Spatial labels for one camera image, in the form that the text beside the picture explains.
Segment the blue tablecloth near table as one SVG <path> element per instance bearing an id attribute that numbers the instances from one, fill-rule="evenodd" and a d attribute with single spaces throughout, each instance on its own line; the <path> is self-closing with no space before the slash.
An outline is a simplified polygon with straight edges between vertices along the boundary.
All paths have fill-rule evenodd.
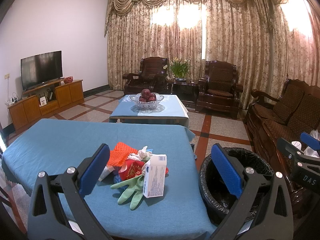
<path id="1" fill-rule="evenodd" d="M 77 167 L 101 144 L 114 148 L 123 142 L 154 154 L 165 154 L 169 174 L 162 197 L 145 198 L 131 210 L 119 205 L 118 190 L 106 178 L 85 197 L 104 229 L 127 239 L 208 239 L 216 227 L 211 223 L 199 191 L 198 172 L 190 141 L 194 134 L 180 125 L 122 124 L 42 119 L 5 150 L 2 167 L 10 181 L 31 193 L 37 175 L 61 174 Z"/>

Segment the red ornament on cabinet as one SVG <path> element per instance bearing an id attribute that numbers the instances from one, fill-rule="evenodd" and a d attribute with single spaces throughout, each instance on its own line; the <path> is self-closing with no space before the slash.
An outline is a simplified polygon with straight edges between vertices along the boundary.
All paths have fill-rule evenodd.
<path id="1" fill-rule="evenodd" d="M 64 84 L 68 84 L 68 83 L 72 83 L 73 82 L 73 77 L 72 76 L 68 76 L 68 77 L 64 77 L 63 78 L 63 83 Z"/>

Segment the dark wooden side table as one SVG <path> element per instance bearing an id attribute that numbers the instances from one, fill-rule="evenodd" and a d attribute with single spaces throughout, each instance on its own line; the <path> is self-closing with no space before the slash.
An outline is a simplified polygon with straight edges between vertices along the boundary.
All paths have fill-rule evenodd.
<path id="1" fill-rule="evenodd" d="M 188 107 L 195 108 L 199 96 L 197 81 L 176 79 L 168 80 L 168 92 L 178 96 L 181 102 Z"/>

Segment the glass fruit bowl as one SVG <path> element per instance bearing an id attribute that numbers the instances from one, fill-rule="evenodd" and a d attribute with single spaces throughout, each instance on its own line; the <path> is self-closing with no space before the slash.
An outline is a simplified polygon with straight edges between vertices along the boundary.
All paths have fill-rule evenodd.
<path id="1" fill-rule="evenodd" d="M 141 93 L 129 95 L 129 99 L 135 103 L 135 106 L 139 110 L 153 110 L 164 99 L 164 96 L 158 93 L 155 93 L 156 100 L 153 101 L 147 101 L 146 99 L 144 101 L 140 101 L 141 96 Z"/>

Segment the blue plastic bag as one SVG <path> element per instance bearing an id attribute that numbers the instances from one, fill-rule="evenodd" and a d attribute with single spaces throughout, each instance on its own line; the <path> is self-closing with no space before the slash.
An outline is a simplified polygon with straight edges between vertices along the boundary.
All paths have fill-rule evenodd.
<path id="1" fill-rule="evenodd" d="M 116 184 L 116 183 L 120 183 L 122 182 L 122 179 L 118 173 L 118 171 L 113 171 L 113 183 Z"/>

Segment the blue cloth coffee table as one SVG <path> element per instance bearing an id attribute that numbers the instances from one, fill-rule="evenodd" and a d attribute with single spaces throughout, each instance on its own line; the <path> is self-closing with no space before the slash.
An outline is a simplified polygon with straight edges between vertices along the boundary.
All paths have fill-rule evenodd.
<path id="1" fill-rule="evenodd" d="M 129 95 L 119 100 L 119 104 L 109 117 L 109 122 L 129 124 L 165 124 L 189 127 L 188 110 L 176 95 L 163 95 L 164 99 L 153 110 L 139 110 Z"/>

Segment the white tissue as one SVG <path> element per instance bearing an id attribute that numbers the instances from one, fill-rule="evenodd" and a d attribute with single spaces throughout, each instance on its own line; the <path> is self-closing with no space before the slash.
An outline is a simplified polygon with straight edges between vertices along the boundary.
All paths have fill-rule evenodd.
<path id="1" fill-rule="evenodd" d="M 152 156 L 153 150 L 148 150 L 147 146 L 144 146 L 138 153 L 130 153 L 127 159 L 147 162 Z"/>

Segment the floral beige curtains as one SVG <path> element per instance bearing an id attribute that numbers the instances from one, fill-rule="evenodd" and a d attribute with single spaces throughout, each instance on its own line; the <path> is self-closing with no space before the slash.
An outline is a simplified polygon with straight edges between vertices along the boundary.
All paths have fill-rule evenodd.
<path id="1" fill-rule="evenodd" d="M 209 60 L 236 65 L 244 108 L 253 88 L 278 96 L 287 79 L 319 85 L 319 13 L 310 0 L 110 0 L 105 35 L 114 89 L 150 56 L 189 60 L 192 79 Z"/>

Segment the red apples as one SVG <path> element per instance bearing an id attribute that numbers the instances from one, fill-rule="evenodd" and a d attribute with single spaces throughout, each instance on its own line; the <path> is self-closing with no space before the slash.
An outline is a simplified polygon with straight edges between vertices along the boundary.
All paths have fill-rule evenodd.
<path id="1" fill-rule="evenodd" d="M 156 100 L 156 95 L 150 92 L 149 89 L 143 89 L 141 92 L 141 96 L 139 97 L 140 102 L 153 102 Z"/>

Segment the red paper cup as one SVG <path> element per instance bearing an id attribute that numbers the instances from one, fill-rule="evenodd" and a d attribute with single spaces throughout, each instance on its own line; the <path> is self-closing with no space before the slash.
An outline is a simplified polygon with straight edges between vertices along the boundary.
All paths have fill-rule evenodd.
<path id="1" fill-rule="evenodd" d="M 134 178 L 142 174 L 144 162 L 140 160 L 126 159 L 123 166 L 118 171 L 122 181 Z"/>

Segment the orange foam fruit net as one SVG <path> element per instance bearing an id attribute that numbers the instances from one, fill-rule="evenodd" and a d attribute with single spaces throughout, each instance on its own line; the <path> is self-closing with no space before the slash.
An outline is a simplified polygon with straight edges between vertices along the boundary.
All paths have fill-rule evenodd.
<path id="1" fill-rule="evenodd" d="M 136 154 L 138 150 L 123 142 L 118 142 L 114 149 L 110 151 L 107 166 L 121 167 L 131 153 Z"/>

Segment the green rubber glove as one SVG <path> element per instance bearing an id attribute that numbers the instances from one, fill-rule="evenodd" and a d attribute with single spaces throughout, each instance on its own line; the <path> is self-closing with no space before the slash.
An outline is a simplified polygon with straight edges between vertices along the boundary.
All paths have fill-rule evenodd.
<path id="1" fill-rule="evenodd" d="M 131 199 L 130 210 L 136 209 L 140 201 L 143 198 L 143 185 L 144 176 L 141 174 L 131 179 L 121 181 L 119 183 L 111 185 L 111 189 L 119 189 L 121 187 L 127 186 L 127 188 L 122 192 L 118 198 L 117 203 L 119 205 L 125 203 L 127 200 Z"/>

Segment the green potted plant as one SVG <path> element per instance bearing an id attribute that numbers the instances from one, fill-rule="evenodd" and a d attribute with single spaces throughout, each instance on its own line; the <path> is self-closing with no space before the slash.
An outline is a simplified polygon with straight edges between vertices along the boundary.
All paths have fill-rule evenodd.
<path id="1" fill-rule="evenodd" d="M 169 63 L 167 63 L 163 67 L 163 69 L 171 71 L 174 78 L 184 79 L 189 74 L 190 60 L 174 58 Z"/>

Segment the black bin with liner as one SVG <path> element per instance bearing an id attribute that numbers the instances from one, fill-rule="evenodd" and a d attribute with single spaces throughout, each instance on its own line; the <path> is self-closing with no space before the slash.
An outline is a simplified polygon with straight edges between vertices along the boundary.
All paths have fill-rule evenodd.
<path id="1" fill-rule="evenodd" d="M 226 153 L 240 161 L 243 167 L 251 167 L 265 176 L 274 175 L 272 167 L 258 154 L 239 147 L 226 147 Z M 236 196 L 229 193 L 219 175 L 211 156 L 204 158 L 199 171 L 199 188 L 206 206 L 208 217 L 214 224 L 220 224 L 236 201 Z"/>

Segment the white medicine box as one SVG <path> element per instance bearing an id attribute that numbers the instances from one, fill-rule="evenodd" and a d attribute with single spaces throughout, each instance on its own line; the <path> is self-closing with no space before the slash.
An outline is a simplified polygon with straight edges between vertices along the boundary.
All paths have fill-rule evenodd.
<path id="1" fill-rule="evenodd" d="M 145 198 L 163 196 L 166 170 L 166 154 L 154 154 L 146 162 L 143 185 L 143 196 Z"/>

